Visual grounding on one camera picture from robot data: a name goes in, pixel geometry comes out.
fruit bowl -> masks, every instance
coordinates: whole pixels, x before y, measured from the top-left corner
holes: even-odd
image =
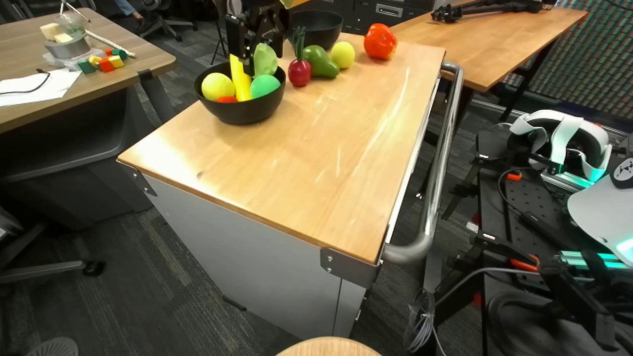
[[[320,46],[330,50],[342,32],[342,18],[328,10],[296,10],[288,18],[288,36],[298,28],[304,28],[304,46]]]
[[[193,83],[193,91],[197,93],[197,99],[203,103],[203,107],[215,115],[221,123],[227,123],[227,125],[255,125],[255,123],[261,123],[265,119],[269,119],[280,99],[282,99],[282,93],[284,93],[284,71],[280,67],[277,67],[275,71],[275,77],[278,79],[278,87],[263,97],[257,97],[257,99],[251,99],[251,101],[239,101],[239,103],[217,103],[217,101],[209,101],[201,95],[201,81],[207,73],[225,73],[225,75],[231,75],[231,67],[229,63],[219,63],[219,65],[213,65],[205,71],[201,71],[197,77],[195,77],[195,83]]]

paper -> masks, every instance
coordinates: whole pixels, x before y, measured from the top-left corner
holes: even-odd
[[[65,95],[65,91],[69,87],[73,87],[73,83],[81,75],[81,71],[69,71],[69,69],[55,69],[55,71],[47,71],[47,73],[33,73],[27,77],[2,79],[0,81],[0,107],[59,99]]]

chair wheel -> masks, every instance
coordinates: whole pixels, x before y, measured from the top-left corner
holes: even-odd
[[[85,261],[83,275],[97,277],[104,269],[104,261]]]

gray carpet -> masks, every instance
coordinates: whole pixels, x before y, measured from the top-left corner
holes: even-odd
[[[178,58],[162,77],[174,107],[193,101],[191,81],[211,63],[215,28],[180,30],[184,42],[166,36],[150,40]],[[488,115],[470,111],[455,137],[447,188],[468,170],[474,133],[490,125]],[[393,241],[409,241],[417,228],[419,202],[413,198],[433,156],[423,154],[409,184]],[[476,212],[474,200],[462,200],[451,220],[437,230],[437,253],[445,259],[466,247],[464,224]],[[100,277],[67,275],[2,289],[0,354],[25,354],[43,340],[69,336],[85,356],[261,356],[296,342],[284,330],[223,303],[213,281],[199,269],[166,222],[148,210],[98,224],[79,234],[55,232],[39,238],[15,265],[102,259]],[[401,334],[407,303],[421,283],[419,267],[385,265],[371,287],[352,338],[385,356],[405,354]],[[439,329],[451,356],[480,354],[478,309],[466,307]]]

